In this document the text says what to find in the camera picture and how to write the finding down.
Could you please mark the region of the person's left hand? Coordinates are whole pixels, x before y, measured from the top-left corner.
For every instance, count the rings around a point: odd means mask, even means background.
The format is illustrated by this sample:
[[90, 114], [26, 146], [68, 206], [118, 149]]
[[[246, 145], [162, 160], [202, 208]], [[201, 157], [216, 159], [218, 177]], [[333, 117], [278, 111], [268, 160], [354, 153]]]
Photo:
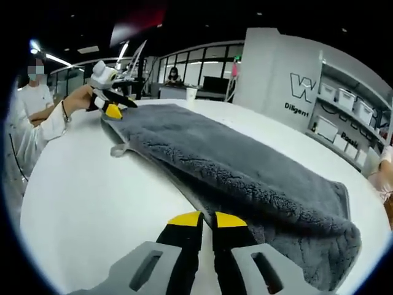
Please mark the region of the person's left hand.
[[93, 89], [89, 85], [83, 85], [73, 91], [64, 101], [64, 111], [70, 116], [73, 112], [88, 109], [93, 95]]

